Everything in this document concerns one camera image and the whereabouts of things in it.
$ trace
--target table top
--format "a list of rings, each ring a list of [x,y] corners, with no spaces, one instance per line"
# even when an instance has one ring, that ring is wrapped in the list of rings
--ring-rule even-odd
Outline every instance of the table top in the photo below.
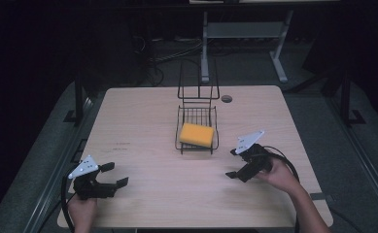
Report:
[[[185,92],[196,90],[186,87]],[[259,130],[264,146],[282,151],[309,193],[322,192],[281,90],[277,86],[221,86],[231,103],[216,106],[219,147],[184,151],[175,147],[179,105],[177,87],[114,88],[107,91],[89,135],[88,154],[114,170],[101,183],[129,177],[114,198],[99,199],[96,227],[118,228],[264,228],[293,227],[289,196],[258,179],[246,183],[225,173],[245,165],[230,154],[237,137]],[[327,225],[325,200],[314,201]],[[66,227],[62,215],[58,224]]]

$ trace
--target sponge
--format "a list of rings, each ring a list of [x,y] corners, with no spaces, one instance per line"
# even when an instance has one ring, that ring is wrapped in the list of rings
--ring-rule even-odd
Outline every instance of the sponge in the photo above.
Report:
[[[213,142],[213,128],[209,126],[184,123],[180,142],[210,148]]]

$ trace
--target human arm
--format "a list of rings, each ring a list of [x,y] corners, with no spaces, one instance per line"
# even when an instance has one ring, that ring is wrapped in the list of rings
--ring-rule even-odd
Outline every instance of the human arm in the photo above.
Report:
[[[271,171],[269,173],[259,172],[256,177],[289,194],[303,233],[329,233],[330,230],[320,216],[309,194],[293,176],[289,167],[276,158],[272,158],[271,162],[273,165]]]
[[[73,219],[75,233],[88,233],[97,214],[97,199],[81,200],[75,194],[68,202],[68,212]]]

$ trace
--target metal frame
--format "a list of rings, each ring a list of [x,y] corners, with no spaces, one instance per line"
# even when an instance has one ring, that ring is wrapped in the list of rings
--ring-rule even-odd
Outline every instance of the metal frame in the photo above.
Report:
[[[273,22],[208,22],[207,12],[203,18],[203,48],[201,53],[201,81],[210,81],[209,65],[207,60],[207,43],[209,38],[278,38],[279,43],[274,51],[270,52],[277,76],[281,83],[286,83],[288,78],[280,62],[280,53],[289,26],[292,20],[293,10],[288,10],[284,21]]]
[[[214,83],[216,83],[217,95],[213,95]],[[183,154],[184,150],[209,150],[213,154],[213,150],[216,150],[219,147],[219,131],[217,128],[217,111],[216,106],[212,107],[212,100],[220,99],[220,88],[219,88],[219,79],[216,72],[215,81],[211,81],[209,85],[205,85],[210,90],[207,96],[201,94],[201,81],[200,75],[197,77],[197,91],[194,96],[187,96],[185,94],[185,82],[184,82],[184,65],[183,62],[180,66],[180,78],[179,78],[179,87],[177,91],[177,97],[182,100],[182,106],[179,105],[179,110],[177,113],[177,128],[176,128],[176,138],[175,146],[176,149]],[[199,125],[214,127],[215,130],[215,139],[217,143],[210,148],[204,148],[196,145],[190,145],[186,143],[179,142],[179,132],[183,128],[185,122],[195,123]]]

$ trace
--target human hand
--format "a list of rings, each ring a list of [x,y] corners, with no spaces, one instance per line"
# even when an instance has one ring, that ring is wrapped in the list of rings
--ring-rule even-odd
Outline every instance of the human hand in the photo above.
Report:
[[[75,232],[89,232],[97,214],[97,199],[88,198],[87,200],[82,200],[79,195],[75,194],[67,205],[70,217],[74,222]]]
[[[272,163],[271,171],[266,172],[262,170],[256,174],[256,178],[261,179],[288,194],[292,194],[297,189],[302,188],[298,180],[292,174],[292,171],[283,161],[277,158],[270,159]]]

